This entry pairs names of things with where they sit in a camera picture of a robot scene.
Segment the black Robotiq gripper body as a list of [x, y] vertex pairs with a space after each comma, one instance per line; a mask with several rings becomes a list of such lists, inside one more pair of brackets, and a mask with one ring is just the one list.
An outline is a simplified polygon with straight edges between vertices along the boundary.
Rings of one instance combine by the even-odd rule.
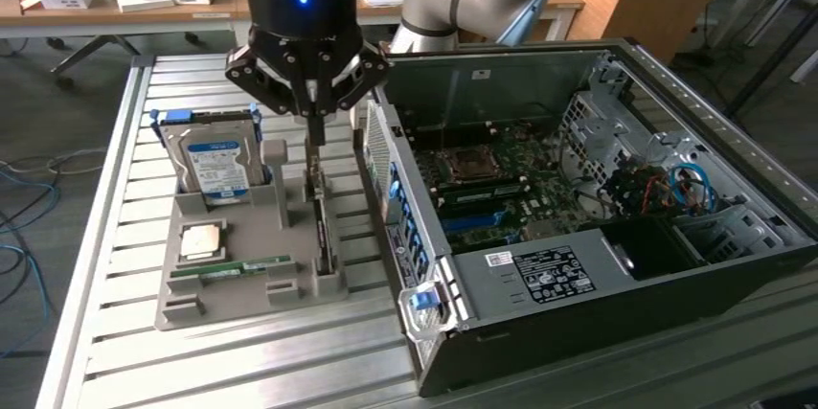
[[337, 108], [332, 81], [363, 48], [356, 0], [248, 0], [255, 56], [288, 82], [271, 108], [317, 117]]

